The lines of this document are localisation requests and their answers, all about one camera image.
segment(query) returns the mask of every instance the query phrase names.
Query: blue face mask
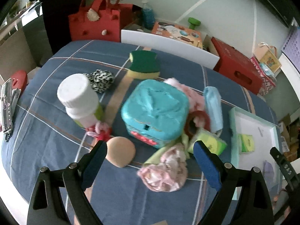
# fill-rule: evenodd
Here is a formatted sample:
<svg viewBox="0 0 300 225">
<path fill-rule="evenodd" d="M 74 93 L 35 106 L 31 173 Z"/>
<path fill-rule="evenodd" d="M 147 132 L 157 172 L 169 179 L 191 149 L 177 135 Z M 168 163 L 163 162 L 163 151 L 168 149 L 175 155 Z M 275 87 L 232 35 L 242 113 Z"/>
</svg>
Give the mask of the blue face mask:
<svg viewBox="0 0 300 225">
<path fill-rule="evenodd" d="M 221 95 L 216 87 L 207 86 L 204 89 L 203 96 L 205 111 L 210 118 L 210 130 L 212 133 L 221 132 L 223 129 Z"/>
</svg>

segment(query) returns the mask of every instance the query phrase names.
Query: red handbag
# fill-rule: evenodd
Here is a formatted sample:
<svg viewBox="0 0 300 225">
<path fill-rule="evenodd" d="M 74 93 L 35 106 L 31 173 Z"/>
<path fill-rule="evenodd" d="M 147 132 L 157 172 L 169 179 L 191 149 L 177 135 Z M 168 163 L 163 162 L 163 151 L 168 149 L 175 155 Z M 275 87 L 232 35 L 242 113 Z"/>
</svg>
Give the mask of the red handbag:
<svg viewBox="0 0 300 225">
<path fill-rule="evenodd" d="M 91 6 L 83 6 L 85 0 L 82 0 L 78 13 L 69 15 L 72 41 L 120 42 L 121 29 L 133 22 L 133 5 L 119 4 L 119 1 L 111 4 L 110 0 L 94 0 Z"/>
</svg>

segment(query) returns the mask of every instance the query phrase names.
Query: white bottle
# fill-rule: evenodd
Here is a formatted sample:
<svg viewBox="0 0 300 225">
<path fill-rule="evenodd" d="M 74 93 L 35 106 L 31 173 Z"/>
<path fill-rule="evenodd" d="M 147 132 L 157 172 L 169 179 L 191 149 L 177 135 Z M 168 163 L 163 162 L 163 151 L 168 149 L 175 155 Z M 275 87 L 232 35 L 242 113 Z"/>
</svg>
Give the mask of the white bottle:
<svg viewBox="0 0 300 225">
<path fill-rule="evenodd" d="M 58 86 L 57 97 L 66 107 L 67 114 L 83 128 L 95 125 L 103 116 L 97 93 L 81 73 L 65 78 Z"/>
</svg>

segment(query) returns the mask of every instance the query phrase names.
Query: green tissue packet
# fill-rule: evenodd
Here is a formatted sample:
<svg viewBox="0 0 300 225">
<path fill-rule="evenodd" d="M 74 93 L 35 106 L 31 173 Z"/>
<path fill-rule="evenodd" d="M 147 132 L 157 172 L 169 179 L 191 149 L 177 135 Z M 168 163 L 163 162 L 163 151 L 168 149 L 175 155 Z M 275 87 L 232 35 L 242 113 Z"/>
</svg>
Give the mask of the green tissue packet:
<svg viewBox="0 0 300 225">
<path fill-rule="evenodd" d="M 189 153 L 194 153 L 194 143 L 198 140 L 201 140 L 211 153 L 214 153 L 218 156 L 221 155 L 227 146 L 226 142 L 221 140 L 215 134 L 200 128 L 190 141 L 190 146 L 188 149 Z"/>
<path fill-rule="evenodd" d="M 250 134 L 239 134 L 238 135 L 241 145 L 240 145 L 240 152 L 241 153 L 248 153 L 255 151 L 255 145 L 253 136 Z"/>
</svg>

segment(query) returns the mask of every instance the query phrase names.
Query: blue plastic bottle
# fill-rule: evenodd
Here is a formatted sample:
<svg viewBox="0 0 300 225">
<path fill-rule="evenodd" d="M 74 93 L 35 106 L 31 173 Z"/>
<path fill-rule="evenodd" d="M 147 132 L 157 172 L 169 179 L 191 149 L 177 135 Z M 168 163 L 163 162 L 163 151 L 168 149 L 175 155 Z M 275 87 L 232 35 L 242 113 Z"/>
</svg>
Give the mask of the blue plastic bottle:
<svg viewBox="0 0 300 225">
<path fill-rule="evenodd" d="M 155 23 L 155 18 L 154 18 L 154 13 L 152 7 L 147 4 L 147 1 L 142 1 L 143 3 L 143 19 L 144 19 L 144 27 L 148 30 L 152 30 L 154 23 Z"/>
</svg>

